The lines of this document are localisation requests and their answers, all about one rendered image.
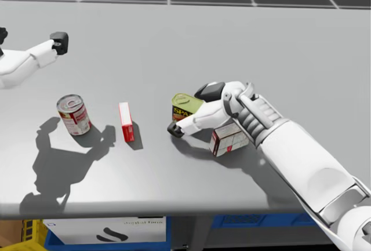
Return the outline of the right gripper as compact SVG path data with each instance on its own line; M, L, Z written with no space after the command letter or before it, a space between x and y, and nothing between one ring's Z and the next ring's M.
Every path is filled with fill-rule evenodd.
M204 103L199 110L178 122L172 122L167 131L174 137L190 136L204 129L215 129L228 121L238 122L244 109L240 95L250 95L250 83L240 81L212 82L203 85L194 96Z

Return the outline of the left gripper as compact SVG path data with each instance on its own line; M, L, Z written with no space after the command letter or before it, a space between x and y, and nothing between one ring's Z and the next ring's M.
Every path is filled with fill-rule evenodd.
M68 52L68 34L54 32L49 40L26 51L3 50L1 45L7 38L5 27L0 27L0 89L10 89L22 84L39 68L54 63Z

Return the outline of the green and blue rectangular can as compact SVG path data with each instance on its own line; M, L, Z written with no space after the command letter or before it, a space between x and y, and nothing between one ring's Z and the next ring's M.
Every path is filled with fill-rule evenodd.
M203 101L185 93L177 93L172 98L172 120L180 121L196 113Z

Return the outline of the red and white can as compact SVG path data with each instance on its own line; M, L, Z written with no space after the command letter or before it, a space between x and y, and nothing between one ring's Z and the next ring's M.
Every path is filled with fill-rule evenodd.
M58 100L56 107L70 135L81 136L90 131L92 124L81 96L65 95Z

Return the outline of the red and white carton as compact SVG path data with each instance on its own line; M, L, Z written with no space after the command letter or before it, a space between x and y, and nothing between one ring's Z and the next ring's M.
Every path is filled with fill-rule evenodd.
M213 130L209 149L215 157L245 147L249 144L248 137L234 122L225 124Z

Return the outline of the blue box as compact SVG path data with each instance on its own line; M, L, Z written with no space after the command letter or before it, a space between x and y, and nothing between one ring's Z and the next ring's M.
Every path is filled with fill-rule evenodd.
M214 218L212 228L312 226L315 221L306 213L223 214Z
M165 242L140 242L140 243L104 243L66 245L48 229L44 247L48 251L170 251L171 250L171 222L166 222Z

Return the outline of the white box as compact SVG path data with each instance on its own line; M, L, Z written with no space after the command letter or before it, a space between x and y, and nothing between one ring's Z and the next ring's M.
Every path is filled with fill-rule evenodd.
M165 242L166 217L46 219L44 225L66 245Z

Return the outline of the brown box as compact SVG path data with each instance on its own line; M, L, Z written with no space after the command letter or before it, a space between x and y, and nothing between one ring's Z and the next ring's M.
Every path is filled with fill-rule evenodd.
M21 242L22 220L0 220L0 248Z

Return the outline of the yellow box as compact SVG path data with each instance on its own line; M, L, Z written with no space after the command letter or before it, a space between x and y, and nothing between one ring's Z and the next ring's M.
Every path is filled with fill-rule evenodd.
M21 242L0 248L0 251L48 251L44 244L48 229L42 220L22 220Z

